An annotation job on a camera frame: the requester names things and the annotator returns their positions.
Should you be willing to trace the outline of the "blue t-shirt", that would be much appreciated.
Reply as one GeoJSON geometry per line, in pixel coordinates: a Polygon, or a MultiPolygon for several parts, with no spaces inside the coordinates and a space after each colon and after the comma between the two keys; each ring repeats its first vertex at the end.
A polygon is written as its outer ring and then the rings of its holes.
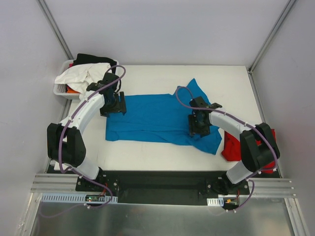
{"type": "Polygon", "coordinates": [[[105,139],[193,146],[215,155],[222,141],[218,127],[211,126],[210,134],[205,137],[189,135],[188,116],[192,110],[185,105],[192,96],[209,101],[196,79],[188,83],[187,90],[181,89],[174,94],[126,96],[126,114],[110,115],[106,121],[105,139]]]}

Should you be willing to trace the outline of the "red t-shirt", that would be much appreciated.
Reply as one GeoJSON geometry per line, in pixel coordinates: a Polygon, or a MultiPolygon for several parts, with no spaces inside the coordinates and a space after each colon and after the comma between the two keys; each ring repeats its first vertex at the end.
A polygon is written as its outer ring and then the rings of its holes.
{"type": "MultiPolygon", "coordinates": [[[[271,129],[272,134],[276,140],[276,133],[274,129],[271,129]]],[[[224,132],[224,146],[223,151],[221,152],[223,158],[228,162],[240,161],[241,160],[241,149],[240,142],[231,134],[224,132]]],[[[273,170],[268,170],[274,167],[275,162],[272,162],[266,165],[263,168],[262,173],[271,174],[273,170]]]]}

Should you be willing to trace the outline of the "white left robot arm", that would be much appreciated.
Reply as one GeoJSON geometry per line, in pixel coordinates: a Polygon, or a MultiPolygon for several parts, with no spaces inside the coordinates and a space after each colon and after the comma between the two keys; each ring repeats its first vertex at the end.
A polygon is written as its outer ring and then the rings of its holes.
{"type": "Polygon", "coordinates": [[[86,96],[75,110],[59,123],[47,127],[48,157],[86,176],[87,186],[99,191],[104,186],[100,176],[101,168],[86,157],[86,147],[82,134],[96,113],[108,118],[111,114],[125,114],[125,95],[119,91],[120,77],[106,72],[102,80],[87,87],[86,96]]]}

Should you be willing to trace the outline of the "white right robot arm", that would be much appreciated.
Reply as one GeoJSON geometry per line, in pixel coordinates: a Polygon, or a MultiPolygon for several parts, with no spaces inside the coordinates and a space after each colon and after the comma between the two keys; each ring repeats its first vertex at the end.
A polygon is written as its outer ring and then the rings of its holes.
{"type": "Polygon", "coordinates": [[[268,124],[251,125],[228,113],[218,103],[207,104],[201,96],[192,99],[189,105],[193,110],[189,116],[191,135],[208,135],[210,127],[217,126],[240,142],[241,160],[224,174],[221,182],[224,193],[233,194],[241,181],[269,164],[273,164],[270,170],[277,168],[280,152],[268,124]]]}

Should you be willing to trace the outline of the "black robot base mount plate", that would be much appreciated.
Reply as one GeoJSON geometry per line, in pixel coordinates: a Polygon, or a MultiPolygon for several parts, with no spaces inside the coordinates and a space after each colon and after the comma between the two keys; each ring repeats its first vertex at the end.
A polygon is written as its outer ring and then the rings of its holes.
{"type": "Polygon", "coordinates": [[[204,206],[207,199],[219,195],[250,193],[245,181],[225,185],[223,174],[223,171],[103,171],[95,183],[77,179],[75,190],[101,193],[103,184],[108,187],[105,195],[117,197],[119,203],[185,206],[204,206]]]}

